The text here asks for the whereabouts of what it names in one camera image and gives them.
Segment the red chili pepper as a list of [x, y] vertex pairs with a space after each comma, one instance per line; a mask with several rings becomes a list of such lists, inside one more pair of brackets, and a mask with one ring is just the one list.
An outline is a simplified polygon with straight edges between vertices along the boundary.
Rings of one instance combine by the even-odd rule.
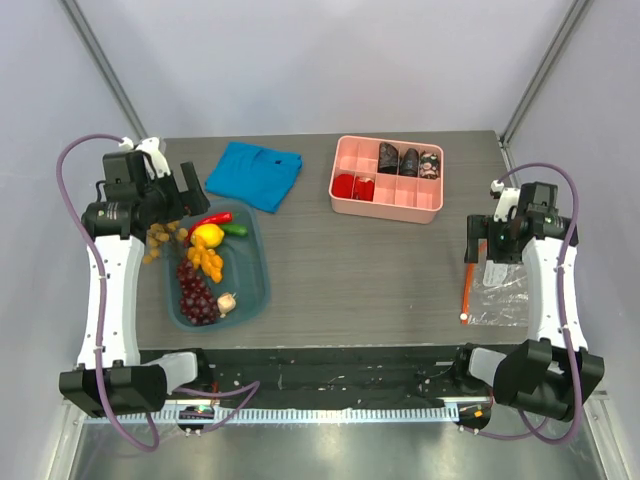
[[209, 217], [206, 217], [198, 221], [197, 223], [195, 223], [189, 228], [187, 238], [185, 239], [184, 244], [185, 245], [191, 244], [190, 242], [191, 234], [194, 231], [194, 229], [197, 228], [198, 226], [203, 224], [216, 224], [219, 226], [220, 224], [230, 223], [232, 220], [233, 220], [233, 215], [231, 212], [221, 212], [221, 213], [217, 213]]

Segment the yellow lemon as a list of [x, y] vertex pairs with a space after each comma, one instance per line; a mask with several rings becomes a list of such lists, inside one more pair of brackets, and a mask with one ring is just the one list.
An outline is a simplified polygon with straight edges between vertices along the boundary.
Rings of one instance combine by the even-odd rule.
[[225, 232], [216, 224], [203, 224], [194, 229], [190, 242], [193, 246], [207, 249], [218, 247], [224, 240]]

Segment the clear zip bag orange zipper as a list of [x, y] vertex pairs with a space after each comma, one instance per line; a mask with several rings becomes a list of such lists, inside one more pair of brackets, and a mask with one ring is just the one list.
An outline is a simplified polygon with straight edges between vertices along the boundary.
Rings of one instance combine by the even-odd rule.
[[479, 261], [466, 265], [460, 323], [463, 325], [527, 327], [528, 291], [521, 264], [496, 264], [479, 243]]

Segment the green chili pepper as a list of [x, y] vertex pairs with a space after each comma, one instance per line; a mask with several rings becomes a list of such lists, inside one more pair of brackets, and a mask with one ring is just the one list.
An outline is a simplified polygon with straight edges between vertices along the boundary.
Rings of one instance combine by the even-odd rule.
[[219, 228], [226, 234], [236, 237], [247, 237], [249, 230], [246, 226], [233, 223], [220, 224]]

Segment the orange ginger-like food piece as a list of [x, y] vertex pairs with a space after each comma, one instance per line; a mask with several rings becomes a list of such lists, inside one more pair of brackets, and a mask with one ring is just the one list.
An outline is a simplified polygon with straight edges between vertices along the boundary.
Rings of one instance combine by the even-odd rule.
[[191, 246], [187, 249], [187, 259], [195, 270], [200, 269], [214, 283], [222, 282], [224, 260], [213, 248], [207, 248], [204, 240], [200, 237], [191, 237]]

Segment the purple grape bunch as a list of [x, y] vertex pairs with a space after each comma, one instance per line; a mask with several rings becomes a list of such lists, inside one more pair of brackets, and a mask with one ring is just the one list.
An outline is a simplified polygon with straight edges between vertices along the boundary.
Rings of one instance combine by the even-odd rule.
[[192, 262], [184, 258], [176, 270], [180, 287], [180, 312], [193, 326], [214, 324], [218, 318], [217, 299]]

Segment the garlic bulb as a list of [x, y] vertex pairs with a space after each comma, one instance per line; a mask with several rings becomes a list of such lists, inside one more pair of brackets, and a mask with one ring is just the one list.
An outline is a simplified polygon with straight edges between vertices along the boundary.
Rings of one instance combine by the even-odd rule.
[[225, 318], [230, 312], [236, 308], [235, 295], [226, 292], [217, 298], [218, 315], [220, 318]]

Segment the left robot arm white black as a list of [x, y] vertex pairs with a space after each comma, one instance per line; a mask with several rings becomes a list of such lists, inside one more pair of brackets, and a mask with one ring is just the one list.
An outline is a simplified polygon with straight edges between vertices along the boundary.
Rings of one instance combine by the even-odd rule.
[[135, 319], [148, 230], [203, 214], [209, 200], [190, 162], [181, 165], [185, 191], [158, 155], [143, 150], [107, 154], [103, 168], [104, 196], [81, 217], [94, 243], [86, 330], [75, 367], [59, 376], [60, 393], [93, 418], [105, 416], [104, 401], [117, 416], [159, 411], [178, 387], [203, 398], [213, 375], [200, 366], [199, 354], [179, 351], [142, 363]]

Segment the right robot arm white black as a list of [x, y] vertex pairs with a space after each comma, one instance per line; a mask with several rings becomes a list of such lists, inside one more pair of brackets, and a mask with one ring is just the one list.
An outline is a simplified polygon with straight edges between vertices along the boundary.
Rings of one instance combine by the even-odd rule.
[[467, 218], [465, 261], [484, 253], [494, 265], [521, 265], [527, 280], [528, 337], [508, 354], [467, 344], [451, 371], [465, 395], [491, 389], [497, 403], [569, 422], [605, 373], [588, 351], [575, 295], [577, 229], [556, 207], [558, 188], [533, 182], [519, 188], [495, 180], [491, 215]]

